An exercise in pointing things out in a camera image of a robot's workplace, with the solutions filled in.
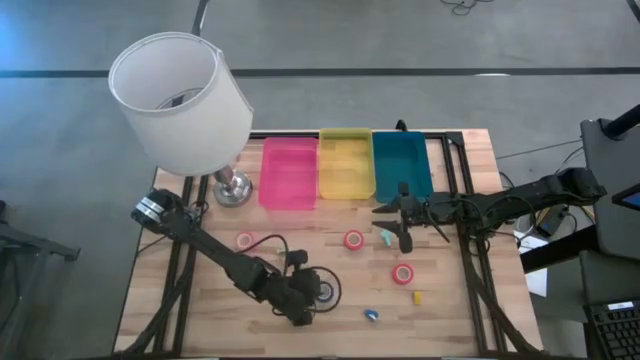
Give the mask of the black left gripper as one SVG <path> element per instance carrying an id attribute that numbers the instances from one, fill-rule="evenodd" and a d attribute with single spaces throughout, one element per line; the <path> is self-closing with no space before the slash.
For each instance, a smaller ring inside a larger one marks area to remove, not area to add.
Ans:
<path id="1" fill-rule="evenodd" d="M 291 276 L 277 272 L 274 265 L 265 262 L 270 274 L 264 298 L 273 310 L 285 316 L 294 326 L 311 325 L 313 315 L 318 312 L 318 304 L 313 301 L 313 290 L 320 289 L 320 277 L 311 268 L 302 268 L 308 261 L 305 250 L 294 250 L 285 259 L 293 261 L 294 271 Z"/>

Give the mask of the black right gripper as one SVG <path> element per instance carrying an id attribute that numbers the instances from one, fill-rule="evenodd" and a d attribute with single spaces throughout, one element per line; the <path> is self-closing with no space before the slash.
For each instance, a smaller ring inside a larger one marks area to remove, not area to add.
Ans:
<path id="1" fill-rule="evenodd" d="M 413 240 L 409 228 L 413 226 L 426 227 L 431 224 L 424 202 L 420 202 L 410 194 L 409 185 L 405 182 L 398 184 L 399 195 L 396 195 L 388 204 L 381 205 L 372 210 L 373 213 L 395 213 L 400 210 L 401 221 L 373 221 L 372 225 L 389 231 L 399 239 L 402 253 L 411 253 Z"/>

